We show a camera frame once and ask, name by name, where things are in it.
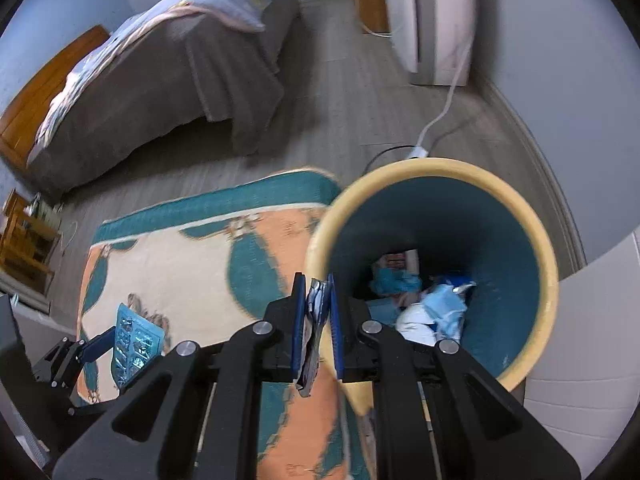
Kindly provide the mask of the white tissue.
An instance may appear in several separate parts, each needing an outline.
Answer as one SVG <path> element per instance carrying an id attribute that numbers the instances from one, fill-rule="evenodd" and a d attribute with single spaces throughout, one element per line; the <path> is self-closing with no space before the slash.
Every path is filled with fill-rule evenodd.
<path id="1" fill-rule="evenodd" d="M 408 341 L 429 347 L 434 347 L 437 342 L 437 324 L 423 304 L 412 304 L 402 310 L 395 328 Z"/>

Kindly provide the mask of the wooden headboard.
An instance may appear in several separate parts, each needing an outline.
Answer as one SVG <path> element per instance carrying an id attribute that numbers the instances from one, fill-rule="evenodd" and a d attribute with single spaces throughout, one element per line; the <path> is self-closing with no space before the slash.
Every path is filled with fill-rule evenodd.
<path id="1" fill-rule="evenodd" d="M 20 174 L 26 172 L 27 159 L 35 145 L 37 130 L 46 117 L 52 99 L 62 91 L 66 76 L 88 53 L 110 35 L 96 25 L 77 37 L 50 59 L 24 85 L 1 115 L 1 156 Z"/>

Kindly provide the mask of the teal and peach rug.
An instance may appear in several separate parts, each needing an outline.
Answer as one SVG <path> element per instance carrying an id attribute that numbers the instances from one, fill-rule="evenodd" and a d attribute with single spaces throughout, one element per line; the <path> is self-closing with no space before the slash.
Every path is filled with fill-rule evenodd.
<path id="1" fill-rule="evenodd" d="M 299 169 L 104 222 L 81 280 L 78 335 L 102 334 L 126 304 L 163 327 L 167 348 L 229 339 L 288 295 L 340 191 L 330 174 Z M 291 385 L 262 387 L 259 478 L 367 479 L 372 472 L 363 422 L 329 367 L 320 367 L 306 398 Z"/>

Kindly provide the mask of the silver foil wrapper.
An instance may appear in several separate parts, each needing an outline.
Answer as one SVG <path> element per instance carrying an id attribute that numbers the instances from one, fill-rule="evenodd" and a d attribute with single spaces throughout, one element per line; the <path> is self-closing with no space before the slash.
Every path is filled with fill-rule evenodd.
<path id="1" fill-rule="evenodd" d="M 305 292 L 305 296 L 303 366 L 295 385 L 299 395 L 303 398 L 308 398 L 318 375 L 320 342 L 330 313 L 329 281 L 320 281 L 313 278 L 308 290 Z"/>

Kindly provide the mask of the white power strip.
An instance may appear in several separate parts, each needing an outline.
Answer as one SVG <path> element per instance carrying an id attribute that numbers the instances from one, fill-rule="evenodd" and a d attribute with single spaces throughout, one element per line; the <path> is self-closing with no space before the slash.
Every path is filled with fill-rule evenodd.
<path id="1" fill-rule="evenodd" d="M 410 153 L 406 156 L 406 159 L 425 158 L 428 156 L 428 151 L 422 145 L 416 145 L 412 148 Z"/>

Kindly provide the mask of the white air purifier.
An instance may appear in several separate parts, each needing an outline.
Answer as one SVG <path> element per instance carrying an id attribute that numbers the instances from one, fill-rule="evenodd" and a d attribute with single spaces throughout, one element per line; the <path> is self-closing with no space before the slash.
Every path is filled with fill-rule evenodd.
<path id="1" fill-rule="evenodd" d="M 448 87 L 468 82 L 476 0 L 385 0 L 390 40 L 409 81 Z"/>

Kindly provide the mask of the blue pill blister pack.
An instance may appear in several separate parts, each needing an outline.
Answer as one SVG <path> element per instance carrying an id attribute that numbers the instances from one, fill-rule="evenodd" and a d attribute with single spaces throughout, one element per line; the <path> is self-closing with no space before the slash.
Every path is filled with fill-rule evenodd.
<path id="1" fill-rule="evenodd" d="M 162 354 L 165 331 L 124 304 L 118 306 L 114 326 L 111 372 L 119 390 Z"/>

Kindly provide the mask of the yellow rimmed teal trash bin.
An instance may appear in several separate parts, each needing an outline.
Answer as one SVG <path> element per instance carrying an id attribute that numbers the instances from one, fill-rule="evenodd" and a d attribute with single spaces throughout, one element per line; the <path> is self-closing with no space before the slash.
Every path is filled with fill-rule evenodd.
<path id="1" fill-rule="evenodd" d="M 476 281 L 462 347 L 508 391 L 532 371 L 550 339 L 559 271 L 547 231 L 529 203 L 480 167 L 449 158 L 393 162 L 359 178 L 326 210 L 305 272 L 335 273 L 348 292 L 391 252 L 415 249 L 422 278 Z"/>

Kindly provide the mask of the blue face mask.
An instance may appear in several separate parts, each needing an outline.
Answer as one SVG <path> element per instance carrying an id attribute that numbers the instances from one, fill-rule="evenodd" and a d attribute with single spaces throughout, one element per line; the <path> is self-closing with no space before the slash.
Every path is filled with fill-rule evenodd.
<path id="1" fill-rule="evenodd" d="M 424 292 L 421 304 L 435 324 L 438 339 L 461 341 L 468 300 L 474 289 L 474 281 L 443 278 Z"/>

